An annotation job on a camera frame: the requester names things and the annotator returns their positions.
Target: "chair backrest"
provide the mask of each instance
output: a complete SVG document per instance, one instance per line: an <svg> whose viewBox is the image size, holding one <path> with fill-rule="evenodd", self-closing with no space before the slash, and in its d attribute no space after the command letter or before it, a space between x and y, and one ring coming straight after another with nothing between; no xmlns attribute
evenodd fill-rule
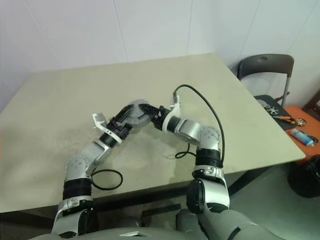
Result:
<svg viewBox="0 0 320 240"><path fill-rule="evenodd" d="M280 73L291 77L294 58L286 54L260 54L243 59L237 70L237 78L241 80L247 75L255 73Z"/></svg>

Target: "beige tabletop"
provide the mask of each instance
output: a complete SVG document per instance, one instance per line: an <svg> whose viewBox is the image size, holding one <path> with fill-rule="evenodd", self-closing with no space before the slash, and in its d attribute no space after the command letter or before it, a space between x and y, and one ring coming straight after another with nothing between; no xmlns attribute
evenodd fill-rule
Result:
<svg viewBox="0 0 320 240"><path fill-rule="evenodd" d="M59 203L65 162L99 137L92 113L102 112L108 119L136 99L169 108L172 92L181 84L198 89L219 115L225 132L225 173L304 158L216 54L41 72L27 79L0 115L0 212ZM197 95L187 88L178 94L182 117L218 127ZM112 191L93 187L92 195L191 180L194 158L174 159L186 146L151 123L134 129L100 167L120 171L122 186ZM98 182L117 180L104 174Z"/></svg>

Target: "wall tile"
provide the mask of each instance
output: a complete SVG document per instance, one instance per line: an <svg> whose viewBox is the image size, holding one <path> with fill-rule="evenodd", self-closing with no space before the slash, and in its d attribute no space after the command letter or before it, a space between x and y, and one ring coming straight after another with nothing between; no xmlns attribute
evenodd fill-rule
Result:
<svg viewBox="0 0 320 240"><path fill-rule="evenodd" d="M188 54L217 52L230 66L240 55L258 0L194 0Z"/></svg>
<svg viewBox="0 0 320 240"><path fill-rule="evenodd" d="M187 54L191 0L115 0L129 61Z"/></svg>
<svg viewBox="0 0 320 240"><path fill-rule="evenodd" d="M126 62L112 0L27 0L64 68Z"/></svg>
<svg viewBox="0 0 320 240"><path fill-rule="evenodd" d="M60 68L25 2L1 0L0 71L8 85L16 90L28 73Z"/></svg>
<svg viewBox="0 0 320 240"><path fill-rule="evenodd" d="M317 0L261 0L241 53L287 53Z"/></svg>
<svg viewBox="0 0 320 240"><path fill-rule="evenodd" d="M289 54L294 57L287 105L305 105L320 90L320 1L317 2ZM277 76L271 92L284 90L283 78Z"/></svg>

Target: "orange table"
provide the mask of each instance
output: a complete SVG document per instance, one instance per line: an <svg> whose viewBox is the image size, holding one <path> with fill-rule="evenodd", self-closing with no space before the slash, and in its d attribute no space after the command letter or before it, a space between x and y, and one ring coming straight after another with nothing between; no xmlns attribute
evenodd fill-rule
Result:
<svg viewBox="0 0 320 240"><path fill-rule="evenodd" d="M304 119L306 121L305 126L297 126L298 130L306 132L308 135L316 137L320 141L320 121L313 118L306 112L304 112L299 106L285 106L285 110L295 119ZM308 161L313 155L320 154L320 143L315 146L306 146L296 138L290 135L291 129L286 130L286 133L290 136L290 138L295 142L295 144L304 152L305 158L299 161L299 164L302 164Z"/></svg>

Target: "pliers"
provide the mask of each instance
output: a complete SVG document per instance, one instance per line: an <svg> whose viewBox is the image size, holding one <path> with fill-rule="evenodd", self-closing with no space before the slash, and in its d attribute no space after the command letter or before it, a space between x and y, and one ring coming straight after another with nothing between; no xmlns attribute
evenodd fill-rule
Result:
<svg viewBox="0 0 320 240"><path fill-rule="evenodd" d="M280 119L284 122L288 122L290 124L295 124L296 120L291 116L272 116L274 119Z"/></svg>

